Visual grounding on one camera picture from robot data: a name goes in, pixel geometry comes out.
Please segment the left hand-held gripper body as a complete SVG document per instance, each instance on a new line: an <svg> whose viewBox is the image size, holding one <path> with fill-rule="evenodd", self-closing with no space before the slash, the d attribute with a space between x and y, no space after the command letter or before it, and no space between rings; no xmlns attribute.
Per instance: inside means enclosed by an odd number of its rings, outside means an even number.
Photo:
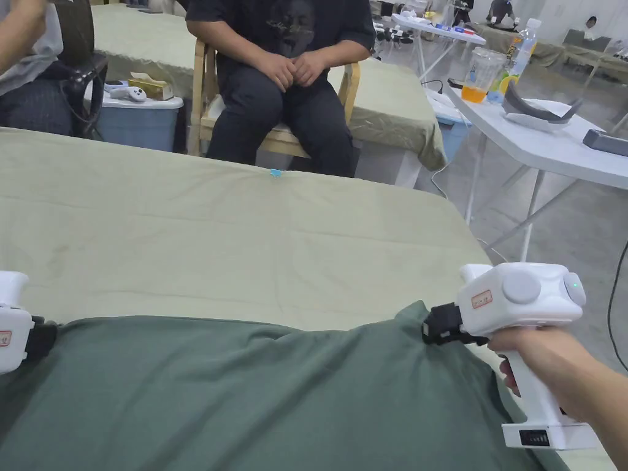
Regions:
<svg viewBox="0 0 628 471"><path fill-rule="evenodd" d="M21 304L29 282L26 274L1 272L1 374L17 370L25 361L47 357L57 339L57 324L33 316Z"/></svg>

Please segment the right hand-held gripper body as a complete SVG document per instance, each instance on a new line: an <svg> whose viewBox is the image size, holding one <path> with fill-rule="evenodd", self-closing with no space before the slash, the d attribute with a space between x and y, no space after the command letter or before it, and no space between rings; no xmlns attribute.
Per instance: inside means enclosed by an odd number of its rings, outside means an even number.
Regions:
<svg viewBox="0 0 628 471"><path fill-rule="evenodd" d="M580 278L558 264L467 264L454 302L436 306L423 322L428 345L485 345L496 331L565 326L581 318L586 295ZM505 353L521 393L525 421L503 424L514 448L588 449L600 442L590 425L560 408L546 385L514 351Z"/></svg>

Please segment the person's right hand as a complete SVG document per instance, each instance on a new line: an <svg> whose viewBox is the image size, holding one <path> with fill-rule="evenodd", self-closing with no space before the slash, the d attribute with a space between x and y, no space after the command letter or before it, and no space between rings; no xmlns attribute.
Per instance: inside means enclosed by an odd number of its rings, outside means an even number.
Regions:
<svg viewBox="0 0 628 471"><path fill-rule="evenodd" d="M602 365L567 331L556 327L503 329L492 335L488 347L496 353L519 354L560 408L578 421L591 422L592 387Z"/></svg>

